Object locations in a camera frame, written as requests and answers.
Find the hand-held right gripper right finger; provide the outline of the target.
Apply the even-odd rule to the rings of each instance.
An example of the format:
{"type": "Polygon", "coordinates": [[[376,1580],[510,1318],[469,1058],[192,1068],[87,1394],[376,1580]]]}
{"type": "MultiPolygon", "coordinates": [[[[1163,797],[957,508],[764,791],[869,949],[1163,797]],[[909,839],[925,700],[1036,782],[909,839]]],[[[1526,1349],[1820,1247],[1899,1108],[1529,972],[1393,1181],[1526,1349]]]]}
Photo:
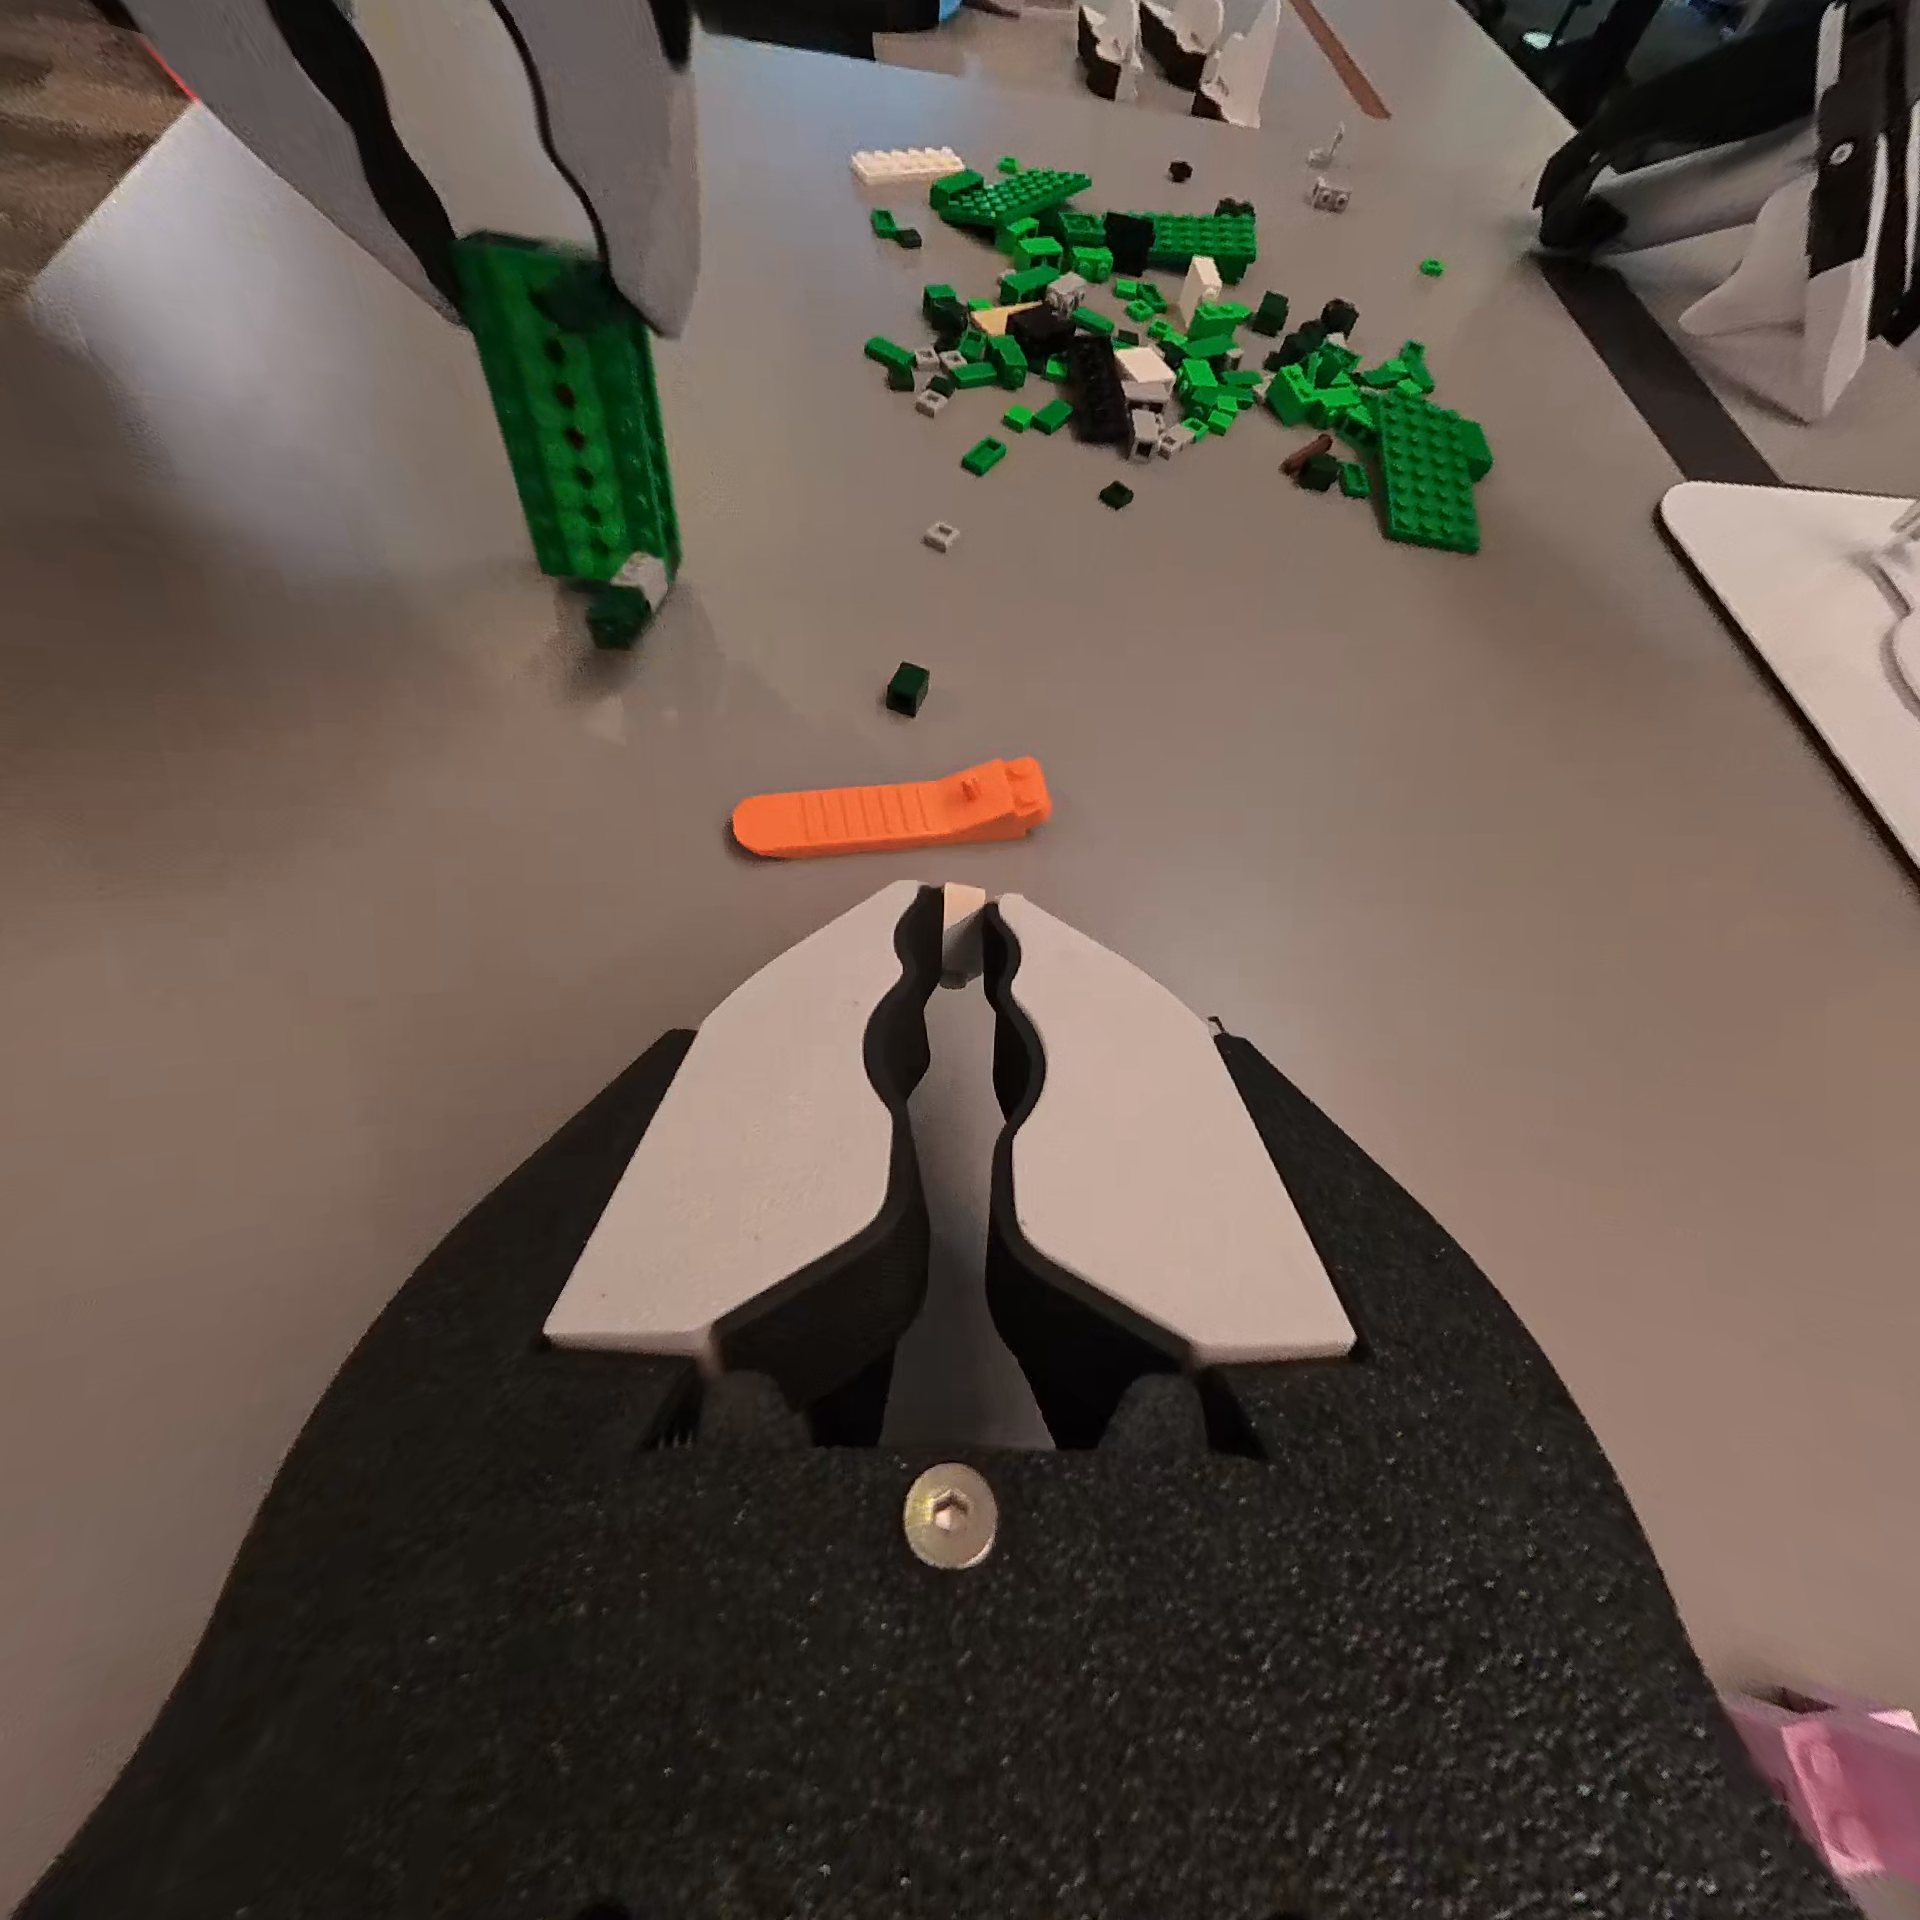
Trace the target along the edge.
{"type": "Polygon", "coordinates": [[[980,953],[984,1293],[1047,1440],[1092,1449],[1143,1377],[1349,1362],[1353,1318],[1214,1026],[1027,895],[983,911],[980,953]]]}

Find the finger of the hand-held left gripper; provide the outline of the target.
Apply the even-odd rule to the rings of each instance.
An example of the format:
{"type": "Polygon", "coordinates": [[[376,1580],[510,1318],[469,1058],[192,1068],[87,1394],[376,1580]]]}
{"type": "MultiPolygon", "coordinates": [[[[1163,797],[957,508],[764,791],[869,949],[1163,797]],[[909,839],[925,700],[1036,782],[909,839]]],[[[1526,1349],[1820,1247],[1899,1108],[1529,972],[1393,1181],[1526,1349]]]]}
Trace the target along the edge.
{"type": "Polygon", "coordinates": [[[653,333],[679,338],[703,232],[692,5],[493,1],[493,13],[614,290],[653,333]]]}
{"type": "Polygon", "coordinates": [[[332,1],[125,1],[165,68],[376,264],[459,318],[453,225],[376,61],[332,1]]]}

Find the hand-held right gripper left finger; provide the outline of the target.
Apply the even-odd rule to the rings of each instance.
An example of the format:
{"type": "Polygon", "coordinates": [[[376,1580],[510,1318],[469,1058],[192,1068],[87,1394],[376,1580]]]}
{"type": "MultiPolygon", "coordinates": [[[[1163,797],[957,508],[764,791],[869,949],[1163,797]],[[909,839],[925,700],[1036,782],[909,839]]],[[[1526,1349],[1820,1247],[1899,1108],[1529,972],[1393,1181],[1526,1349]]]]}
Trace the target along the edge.
{"type": "Polygon", "coordinates": [[[672,1070],[543,1336],[767,1376],[809,1420],[881,1416],[928,1293],[907,1103],[929,997],[915,880],[740,983],[672,1070]]]}

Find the green lego assembly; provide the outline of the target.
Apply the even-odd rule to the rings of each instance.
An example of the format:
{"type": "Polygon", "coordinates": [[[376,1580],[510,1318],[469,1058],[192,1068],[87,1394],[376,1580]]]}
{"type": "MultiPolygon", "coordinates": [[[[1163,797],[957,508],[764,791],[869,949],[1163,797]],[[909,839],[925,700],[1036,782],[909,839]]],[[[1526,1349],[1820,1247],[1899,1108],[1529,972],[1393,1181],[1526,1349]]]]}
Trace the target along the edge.
{"type": "Polygon", "coordinates": [[[627,654],[683,557],[653,335],[597,254],[500,230],[449,247],[539,569],[627,654]]]}

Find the orange lego brick separator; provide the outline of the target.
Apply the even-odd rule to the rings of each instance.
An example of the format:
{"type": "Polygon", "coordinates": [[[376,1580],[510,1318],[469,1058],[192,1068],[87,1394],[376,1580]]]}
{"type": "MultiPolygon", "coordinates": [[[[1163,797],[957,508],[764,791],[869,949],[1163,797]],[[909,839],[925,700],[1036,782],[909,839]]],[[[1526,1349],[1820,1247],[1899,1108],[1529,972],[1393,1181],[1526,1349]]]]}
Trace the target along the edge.
{"type": "Polygon", "coordinates": [[[1048,813],[1040,760],[1016,757],[918,782],[749,794],[729,829],[757,857],[800,858],[1016,840],[1048,813]]]}

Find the pile of loose lego pieces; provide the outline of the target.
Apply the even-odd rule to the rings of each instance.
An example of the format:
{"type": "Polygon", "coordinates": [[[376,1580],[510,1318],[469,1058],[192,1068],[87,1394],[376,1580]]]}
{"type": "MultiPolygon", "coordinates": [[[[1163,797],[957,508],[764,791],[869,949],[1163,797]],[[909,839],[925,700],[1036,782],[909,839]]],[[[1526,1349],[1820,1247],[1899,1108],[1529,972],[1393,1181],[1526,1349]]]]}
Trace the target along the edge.
{"type": "Polygon", "coordinates": [[[1278,288],[1246,301],[1259,258],[1248,198],[1095,208],[1085,170],[1016,154],[977,170],[947,145],[853,150],[847,169],[876,242],[923,247],[928,228],[885,200],[918,188],[928,218],[995,254],[987,294],[920,288],[920,342],[876,333],[861,348],[920,417],[968,392],[999,407],[964,473],[992,473],[1015,437],[1063,434],[1165,463],[1267,416],[1296,437],[1279,473],[1297,490],[1371,505],[1397,544],[1481,550],[1484,425],[1440,400],[1425,341],[1367,352],[1355,301],[1301,316],[1278,288]]]}

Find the pink lego pig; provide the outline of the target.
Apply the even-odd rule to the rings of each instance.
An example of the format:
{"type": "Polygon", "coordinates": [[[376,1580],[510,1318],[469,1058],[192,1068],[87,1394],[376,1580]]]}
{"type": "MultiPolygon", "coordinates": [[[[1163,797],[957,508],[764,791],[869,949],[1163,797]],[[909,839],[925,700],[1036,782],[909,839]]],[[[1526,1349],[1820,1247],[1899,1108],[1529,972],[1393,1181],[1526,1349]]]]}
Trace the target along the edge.
{"type": "Polygon", "coordinates": [[[1721,1693],[1749,1759],[1847,1886],[1918,1886],[1918,1718],[1830,1686],[1721,1693]]]}

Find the black white plastic device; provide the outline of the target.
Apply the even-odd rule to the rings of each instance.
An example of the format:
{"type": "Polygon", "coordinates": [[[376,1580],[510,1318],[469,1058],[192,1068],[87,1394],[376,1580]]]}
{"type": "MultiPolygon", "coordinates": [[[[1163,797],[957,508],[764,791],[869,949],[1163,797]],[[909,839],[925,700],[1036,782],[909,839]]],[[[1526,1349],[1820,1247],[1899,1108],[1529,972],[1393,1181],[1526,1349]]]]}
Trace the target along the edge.
{"type": "Polygon", "coordinates": [[[1732,232],[1678,326],[1751,397],[1832,413],[1867,348],[1915,335],[1918,5],[1773,5],[1761,22],[1599,105],[1532,204],[1559,255],[1732,232]]]}
{"type": "Polygon", "coordinates": [[[1077,60],[1103,103],[1132,103],[1152,63],[1187,94],[1192,117],[1256,130],[1281,12],[1281,1],[1262,1],[1248,26],[1230,32],[1220,1],[1077,5],[1077,60]]]}

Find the brown strip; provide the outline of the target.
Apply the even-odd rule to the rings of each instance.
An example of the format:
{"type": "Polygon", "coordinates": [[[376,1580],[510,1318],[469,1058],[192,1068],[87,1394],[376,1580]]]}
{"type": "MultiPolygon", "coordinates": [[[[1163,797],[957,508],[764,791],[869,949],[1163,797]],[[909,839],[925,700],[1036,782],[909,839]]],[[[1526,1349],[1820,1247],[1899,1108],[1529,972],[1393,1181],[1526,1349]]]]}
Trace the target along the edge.
{"type": "Polygon", "coordinates": [[[1336,34],[1336,26],[1326,8],[1319,1],[1308,0],[1288,1],[1288,6],[1358,112],[1381,122],[1387,120],[1391,110],[1384,96],[1369,79],[1349,44],[1336,34]]]}

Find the white rounded board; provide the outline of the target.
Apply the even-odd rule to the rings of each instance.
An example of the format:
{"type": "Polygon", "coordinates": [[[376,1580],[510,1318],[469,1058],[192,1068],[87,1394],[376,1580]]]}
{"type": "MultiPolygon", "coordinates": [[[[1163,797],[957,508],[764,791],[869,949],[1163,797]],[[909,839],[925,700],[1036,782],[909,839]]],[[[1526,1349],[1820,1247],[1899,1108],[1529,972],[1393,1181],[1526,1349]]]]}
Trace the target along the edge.
{"type": "Polygon", "coordinates": [[[1915,868],[1915,498],[1679,481],[1667,490],[1659,520],[1861,807],[1915,868]]]}

